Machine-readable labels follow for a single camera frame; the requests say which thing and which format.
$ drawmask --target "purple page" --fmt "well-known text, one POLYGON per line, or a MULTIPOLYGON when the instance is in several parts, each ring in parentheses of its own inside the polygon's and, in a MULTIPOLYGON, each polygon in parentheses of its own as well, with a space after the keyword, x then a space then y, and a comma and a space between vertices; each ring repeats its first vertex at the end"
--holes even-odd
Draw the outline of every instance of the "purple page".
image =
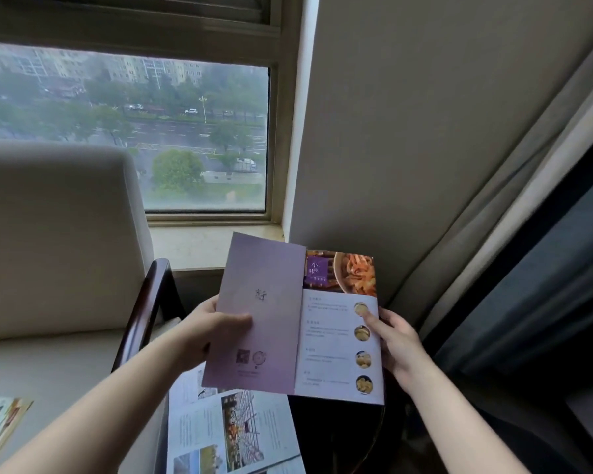
POLYGON ((202 386, 293 394, 305 247, 233 233, 217 309, 250 313, 236 346, 211 346, 202 386))

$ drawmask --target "window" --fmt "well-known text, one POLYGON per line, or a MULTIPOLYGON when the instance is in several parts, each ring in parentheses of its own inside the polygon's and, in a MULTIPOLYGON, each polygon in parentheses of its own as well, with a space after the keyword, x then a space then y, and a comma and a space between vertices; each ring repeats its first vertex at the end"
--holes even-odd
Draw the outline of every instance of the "window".
POLYGON ((129 150, 152 224, 279 222, 302 0, 61 1, 0 4, 0 138, 129 150))

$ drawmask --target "chair backrest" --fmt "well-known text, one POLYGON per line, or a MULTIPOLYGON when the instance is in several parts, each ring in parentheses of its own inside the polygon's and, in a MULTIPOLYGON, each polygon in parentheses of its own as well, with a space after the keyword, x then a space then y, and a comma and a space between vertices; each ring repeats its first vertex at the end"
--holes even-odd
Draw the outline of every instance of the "chair backrest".
POLYGON ((0 142, 0 339, 124 327, 153 259, 130 154, 0 142))

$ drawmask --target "circular logo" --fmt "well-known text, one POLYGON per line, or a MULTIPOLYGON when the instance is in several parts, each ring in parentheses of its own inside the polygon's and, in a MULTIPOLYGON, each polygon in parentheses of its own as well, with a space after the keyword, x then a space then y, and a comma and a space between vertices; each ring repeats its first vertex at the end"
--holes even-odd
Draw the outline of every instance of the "circular logo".
POLYGON ((265 352, 257 351, 255 354, 253 354, 253 363, 255 363, 257 366, 261 366, 265 360, 266 360, 265 352))

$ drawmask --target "circular food picture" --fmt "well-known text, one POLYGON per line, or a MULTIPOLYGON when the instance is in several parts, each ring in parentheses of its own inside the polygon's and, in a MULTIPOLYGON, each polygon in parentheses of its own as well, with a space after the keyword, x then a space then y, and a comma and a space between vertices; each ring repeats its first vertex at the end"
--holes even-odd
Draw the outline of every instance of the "circular food picture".
POLYGON ((369 311, 369 308, 367 308, 367 305, 365 303, 354 304, 353 310, 358 316, 364 316, 365 314, 371 313, 371 311, 369 311))
POLYGON ((353 335, 359 341, 366 341, 371 337, 371 331, 367 326, 358 326, 353 330, 353 335))
POLYGON ((363 369, 371 366, 371 355, 365 351, 358 351, 356 354, 356 364, 363 369))
POLYGON ((361 394, 370 394, 374 390, 374 383, 369 376, 358 376, 356 380, 356 389, 361 394))

